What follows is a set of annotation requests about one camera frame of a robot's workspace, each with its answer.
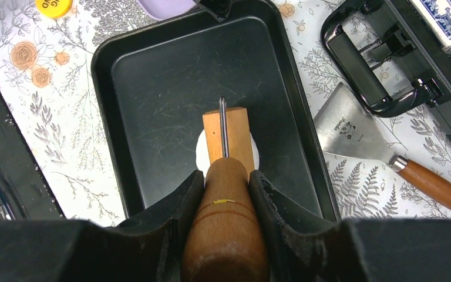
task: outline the black rubber grip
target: black rubber grip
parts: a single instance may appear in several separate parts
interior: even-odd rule
[[[389,97],[383,85],[345,32],[329,41],[328,47],[348,78],[348,83],[360,92],[359,94],[366,99],[369,105]]]

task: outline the metal ferrule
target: metal ferrule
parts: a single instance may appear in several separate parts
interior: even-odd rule
[[[391,161],[389,166],[393,169],[394,172],[400,172],[405,168],[409,160],[401,155],[395,155]]]

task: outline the floral paper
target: floral paper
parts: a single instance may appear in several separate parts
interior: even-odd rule
[[[337,1],[276,0],[313,116],[343,81],[319,33]],[[90,61],[104,40],[153,20],[135,1],[78,0],[57,20],[34,1],[0,0],[0,90],[68,218],[124,219]],[[375,35],[362,16],[345,27],[356,45]],[[376,70],[390,93],[406,84],[392,63]],[[451,181],[451,145],[424,107],[377,119],[388,145]],[[344,217],[451,217],[383,163],[325,155]]]

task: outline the tray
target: tray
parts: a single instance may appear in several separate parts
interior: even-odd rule
[[[309,211],[339,219],[281,16],[262,0],[233,3],[226,21],[193,10],[101,44],[92,77],[127,216],[196,169],[202,114],[248,109],[259,170]]]

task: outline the orange flower illustration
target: orange flower illustration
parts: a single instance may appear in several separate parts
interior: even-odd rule
[[[66,65],[70,62],[70,55],[64,52],[56,53],[55,61],[60,66]]]
[[[284,4],[279,6],[279,12],[286,18],[289,16],[293,16],[293,14],[295,13],[295,6],[291,4],[286,4],[286,2],[284,2]]]
[[[48,69],[35,65],[32,69],[32,82],[38,88],[44,88],[51,82],[51,73]]]
[[[17,69],[31,68],[37,61],[37,48],[30,42],[20,42],[11,50],[9,58]]]

